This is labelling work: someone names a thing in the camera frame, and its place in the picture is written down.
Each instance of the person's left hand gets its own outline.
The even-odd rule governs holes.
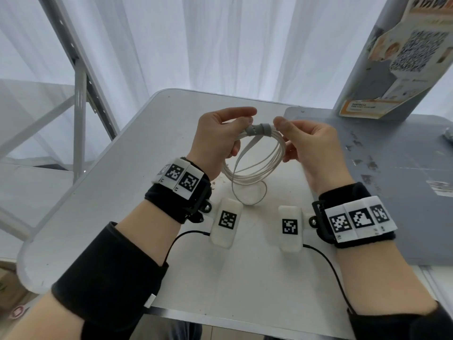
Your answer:
[[[198,121],[188,160],[199,166],[212,181],[220,174],[223,161],[236,156],[241,142],[236,137],[253,123],[254,107],[230,107],[205,113]]]

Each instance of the person's right hand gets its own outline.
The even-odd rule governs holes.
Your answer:
[[[334,127],[311,120],[274,119],[286,141],[283,162],[298,160],[310,188],[318,195],[354,183]]]

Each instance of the peeled sticker residue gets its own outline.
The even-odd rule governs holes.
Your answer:
[[[450,183],[434,180],[427,180],[426,182],[438,196],[453,197],[453,186]]]

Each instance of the gray strap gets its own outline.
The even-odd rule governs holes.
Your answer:
[[[272,135],[272,128],[270,124],[258,124],[258,125],[250,125],[246,127],[246,134],[247,136],[268,136]]]

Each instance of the hand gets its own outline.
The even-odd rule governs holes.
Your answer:
[[[283,162],[298,160],[310,188],[318,195],[354,183],[334,127],[310,120],[274,119],[286,141]]]
[[[230,107],[203,114],[187,159],[214,180],[222,170],[223,161],[239,153],[241,142],[236,138],[253,123],[255,114],[254,107]]]

